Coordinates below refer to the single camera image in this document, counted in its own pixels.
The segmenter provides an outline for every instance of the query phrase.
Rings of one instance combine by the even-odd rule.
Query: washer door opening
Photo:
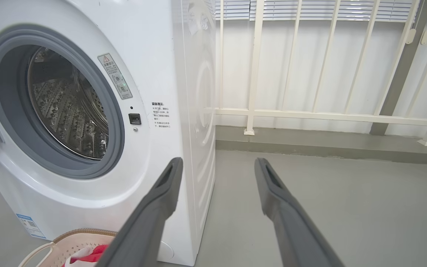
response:
[[[105,174],[124,146],[120,108],[100,69],[40,26],[0,34],[0,121],[29,157],[70,178]]]
[[[70,152],[100,160],[108,145],[108,122],[90,82],[60,54],[40,47],[27,68],[32,108],[46,130]]]

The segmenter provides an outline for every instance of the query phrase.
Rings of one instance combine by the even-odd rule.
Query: washing machine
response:
[[[35,238],[117,231],[174,157],[159,260],[193,266],[215,183],[202,0],[0,0],[0,192]]]

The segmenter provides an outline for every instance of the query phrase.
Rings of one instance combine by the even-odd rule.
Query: stainless steel drum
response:
[[[63,56],[45,47],[31,57],[29,97],[46,130],[70,152],[101,159],[108,145],[108,122],[89,81]]]

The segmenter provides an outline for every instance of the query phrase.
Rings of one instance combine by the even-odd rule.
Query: window blind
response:
[[[379,22],[405,22],[412,0],[382,0],[376,20]],[[303,0],[301,20],[331,20],[334,0]],[[341,0],[338,20],[369,20],[372,0]],[[263,20],[294,20],[297,0],[265,0]],[[220,20],[220,0],[216,1],[217,20]],[[256,0],[225,0],[225,20],[255,20]]]
[[[301,20],[331,20],[334,0],[303,0]],[[337,20],[369,20],[373,1],[343,0],[339,6]],[[405,22],[410,12],[411,0],[384,0],[380,2],[377,21]],[[263,20],[294,20],[298,1],[265,0]],[[251,0],[250,20],[255,20],[256,0]]]
[[[215,17],[215,5],[216,5],[216,0],[204,0],[205,6],[207,7],[207,9],[210,12],[210,15],[212,16],[212,18],[214,20],[220,20],[220,17],[218,17],[218,19]]]
[[[249,0],[224,0],[224,20],[249,20]],[[220,20],[220,0],[215,2],[215,19]]]

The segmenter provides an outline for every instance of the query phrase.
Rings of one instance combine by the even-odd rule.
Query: laundry basket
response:
[[[97,245],[108,245],[115,237],[116,232],[98,229],[78,229],[67,232],[53,242],[41,245],[33,250],[22,260],[19,267],[24,267],[35,255],[46,248],[50,248],[49,253],[42,259],[37,267],[61,267],[68,257],[84,247]]]

